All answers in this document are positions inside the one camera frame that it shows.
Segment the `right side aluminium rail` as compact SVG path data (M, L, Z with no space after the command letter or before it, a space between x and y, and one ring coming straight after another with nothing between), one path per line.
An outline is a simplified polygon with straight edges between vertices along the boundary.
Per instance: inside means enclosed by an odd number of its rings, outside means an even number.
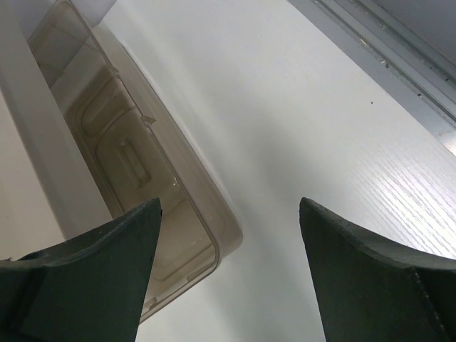
M292 5L416 119L455 152L455 64L377 1Z

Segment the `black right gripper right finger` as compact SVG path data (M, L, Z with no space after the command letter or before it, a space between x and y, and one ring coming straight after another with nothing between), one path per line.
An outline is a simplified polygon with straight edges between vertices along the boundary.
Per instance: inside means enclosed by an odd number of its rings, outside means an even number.
M455 260L302 198L299 224L327 341L454 341Z

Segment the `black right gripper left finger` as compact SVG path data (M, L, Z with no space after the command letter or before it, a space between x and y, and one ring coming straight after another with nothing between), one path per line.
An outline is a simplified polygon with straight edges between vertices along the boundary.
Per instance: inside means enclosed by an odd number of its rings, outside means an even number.
M162 208L151 199L68 241L1 262L3 341L134 341Z

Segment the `translucent brown plastic toolbox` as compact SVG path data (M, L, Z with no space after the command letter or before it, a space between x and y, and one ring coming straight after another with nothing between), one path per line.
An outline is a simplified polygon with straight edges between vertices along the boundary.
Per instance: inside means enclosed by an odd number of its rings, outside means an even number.
M55 2L29 38L1 3L1 92L66 239L159 199L142 319L242 243L231 209L133 57L72 1Z

